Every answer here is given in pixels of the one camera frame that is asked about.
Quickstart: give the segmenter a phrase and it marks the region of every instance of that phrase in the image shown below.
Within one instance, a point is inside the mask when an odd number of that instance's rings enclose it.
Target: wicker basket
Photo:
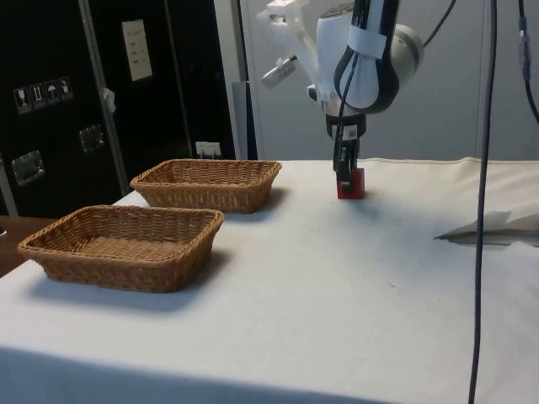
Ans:
[[[19,244],[50,279],[173,292],[208,260],[223,222],[216,210],[90,206]]]
[[[168,160],[131,181],[150,206],[252,213],[270,195],[279,162]]]

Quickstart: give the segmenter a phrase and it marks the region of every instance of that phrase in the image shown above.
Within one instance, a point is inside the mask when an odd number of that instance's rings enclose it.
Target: sticker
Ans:
[[[144,21],[126,21],[121,23],[124,31],[125,49],[127,50],[127,61],[131,72],[131,80],[141,80],[152,76],[152,63],[148,54],[148,44],[146,42],[146,31]]]
[[[26,87],[15,89],[13,91],[13,96],[15,97],[15,104],[17,105],[19,115],[32,112],[32,102],[30,101],[30,96]]]
[[[58,104],[61,101],[60,89],[56,80],[45,82],[45,95],[49,105]]]
[[[32,105],[34,109],[41,109],[47,106],[45,100],[45,90],[43,89],[43,83],[38,82],[37,84],[32,84],[29,87],[30,99],[32,100]]]
[[[58,86],[62,101],[69,101],[70,99],[73,99],[73,89],[71,88],[71,81],[69,80],[69,77],[60,77],[58,79]]]

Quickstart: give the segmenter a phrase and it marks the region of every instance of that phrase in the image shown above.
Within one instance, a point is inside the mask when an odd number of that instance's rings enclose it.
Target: white label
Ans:
[[[152,63],[148,54],[146,31],[144,21],[126,21],[121,23],[124,31],[125,49],[131,71],[131,80],[134,82],[152,76]]]
[[[202,157],[219,157],[221,144],[218,141],[197,141],[195,143],[196,154]]]

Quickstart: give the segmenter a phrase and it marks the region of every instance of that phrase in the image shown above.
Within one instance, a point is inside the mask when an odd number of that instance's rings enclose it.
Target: gray wall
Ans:
[[[451,160],[478,154],[488,56],[488,1],[457,2],[425,50],[424,64],[413,81],[388,111],[368,117],[363,157]],[[306,96],[305,87],[310,82],[302,69],[273,90],[260,83],[275,60],[286,55],[283,48],[266,38],[256,20],[267,2],[241,1],[259,155],[272,159],[331,158],[332,141],[325,134],[323,113]],[[318,16],[338,3],[343,0],[311,0],[304,8],[307,30],[313,37]],[[425,39],[448,3],[402,0],[398,22],[413,27]],[[527,105],[518,65],[517,2],[499,3],[499,68],[491,156],[538,158],[539,128]],[[539,5],[528,3],[534,35],[534,25],[539,26]],[[532,52],[539,55],[535,43]],[[534,89],[539,97],[539,86]]]

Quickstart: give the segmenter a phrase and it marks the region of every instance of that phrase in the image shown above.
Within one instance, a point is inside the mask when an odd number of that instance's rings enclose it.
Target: white table cover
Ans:
[[[474,249],[434,237],[475,220],[478,163],[361,164],[369,197],[346,201],[331,162],[284,162],[179,293],[56,283],[33,262],[0,279],[0,402],[466,402]],[[538,199],[539,164],[491,165],[501,225]],[[539,251],[487,251],[483,277],[477,402],[538,403]]]

